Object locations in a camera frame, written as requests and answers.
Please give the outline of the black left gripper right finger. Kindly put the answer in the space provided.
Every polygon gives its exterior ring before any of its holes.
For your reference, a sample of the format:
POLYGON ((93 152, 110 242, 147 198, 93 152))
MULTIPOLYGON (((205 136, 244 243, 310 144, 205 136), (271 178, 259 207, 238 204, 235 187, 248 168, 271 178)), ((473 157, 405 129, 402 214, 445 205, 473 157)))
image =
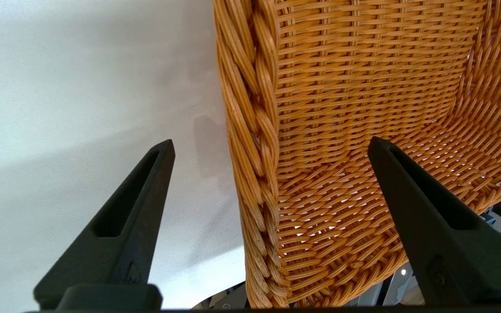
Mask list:
POLYGON ((501 234, 391 142, 367 154, 426 304, 501 306, 501 234))

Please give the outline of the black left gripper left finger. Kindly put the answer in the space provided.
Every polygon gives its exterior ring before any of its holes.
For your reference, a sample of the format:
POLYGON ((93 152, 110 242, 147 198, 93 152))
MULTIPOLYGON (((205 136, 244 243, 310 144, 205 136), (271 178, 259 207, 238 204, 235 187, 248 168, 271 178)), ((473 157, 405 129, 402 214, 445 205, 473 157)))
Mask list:
POLYGON ((152 147, 33 290, 40 310, 160 310, 149 283, 175 161, 152 147))

